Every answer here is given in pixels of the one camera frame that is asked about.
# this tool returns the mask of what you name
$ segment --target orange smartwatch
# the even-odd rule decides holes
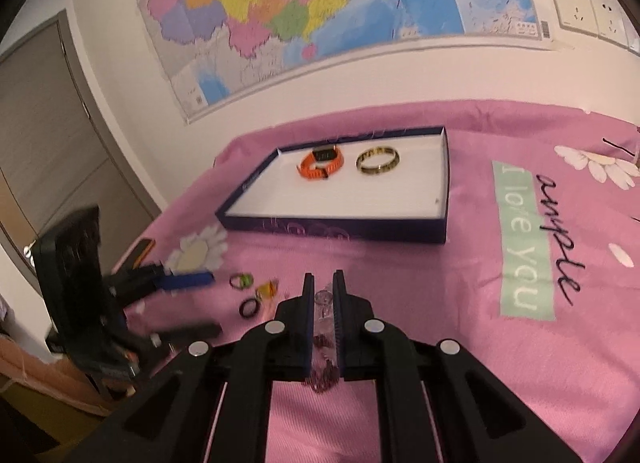
[[[298,167],[298,172],[306,179],[327,179],[344,165],[344,156],[338,147],[330,145],[311,151]]]

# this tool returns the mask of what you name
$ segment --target door frame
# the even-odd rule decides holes
[[[84,76],[82,66],[80,65],[78,52],[76,51],[76,46],[74,45],[74,40],[71,33],[71,28],[69,26],[69,20],[66,15],[66,10],[62,10],[50,19],[45,20],[41,24],[38,24],[35,28],[30,30],[30,32],[18,39],[7,51],[0,55],[0,66],[25,42],[27,42],[29,39],[41,32],[46,27],[52,26],[53,24],[56,24],[58,27],[60,45],[62,46],[62,51],[65,54],[66,66],[69,69],[69,74],[71,75],[71,78],[76,87],[76,92],[78,93],[78,97],[82,102],[86,115],[90,120],[92,127],[94,128],[95,134],[98,136],[98,139],[100,139],[100,142],[102,143],[107,156],[109,157],[109,159],[111,159],[116,169],[120,172],[122,178],[127,183],[142,207],[147,211],[149,217],[151,217],[152,220],[156,219],[160,215],[160,208],[158,207],[158,204],[156,204],[154,199],[149,195],[145,187],[142,185],[142,182],[140,181],[134,170],[131,168],[129,162],[119,148],[116,140],[113,138],[113,135],[111,134],[107,123],[104,121],[100,109],[98,109],[98,104],[94,99],[94,95],[91,91],[91,88],[89,87],[89,84],[87,83],[86,77]],[[22,253],[24,245],[20,246],[14,244],[14,242],[11,240],[10,236],[4,229],[4,226],[2,226],[1,222],[0,245],[7,253],[11,261],[14,263],[16,268],[18,268],[20,273],[28,281],[28,283],[30,283],[31,286],[33,286],[33,288],[40,295],[42,295],[40,292],[40,285],[38,284],[38,278],[36,277],[33,268],[29,264],[29,261],[24,257]]]

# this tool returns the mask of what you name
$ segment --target pink fabric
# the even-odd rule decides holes
[[[268,128],[235,139],[149,226],[144,235],[157,245],[148,261],[164,262],[182,237],[215,224],[218,206],[276,146],[425,125],[445,125],[449,136],[446,245],[229,232],[217,284],[149,297],[144,310],[128,310],[131,326],[151,331],[212,318],[224,330],[217,343],[235,341],[258,319],[239,317],[249,291],[231,289],[229,274],[249,271],[257,284],[278,278],[281,299],[302,292],[307,271],[318,289],[343,269],[350,292],[369,299],[379,318],[419,341],[458,339],[586,463],[601,463],[640,407],[638,268],[624,266],[609,248],[619,245],[640,263],[640,222],[632,219],[640,219],[640,186],[623,191],[610,178],[598,182],[554,148],[632,160],[603,138],[635,152],[640,135],[633,125],[577,109],[461,101],[365,108]],[[558,185],[552,194],[575,241],[571,257],[586,268],[567,268],[581,285],[570,293],[573,306],[556,285],[555,321],[500,315],[503,255],[492,160]],[[553,261],[562,256],[552,234],[549,248]],[[554,279],[560,276],[554,266]],[[375,403],[371,382],[340,382],[321,396],[299,383],[276,384],[267,461],[379,461]]]

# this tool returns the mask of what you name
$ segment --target box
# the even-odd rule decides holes
[[[327,179],[297,170],[313,148],[336,144],[343,167]],[[391,146],[395,169],[365,175],[356,159]],[[388,156],[375,156],[373,163]],[[443,126],[404,128],[301,143],[274,150],[218,209],[228,230],[295,236],[444,244],[449,209],[449,146]]]

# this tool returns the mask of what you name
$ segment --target gray door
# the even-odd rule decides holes
[[[57,21],[0,61],[0,170],[0,202],[7,189],[15,200],[0,205],[0,222],[18,251],[30,234],[97,204],[108,271],[152,221],[95,130]]]

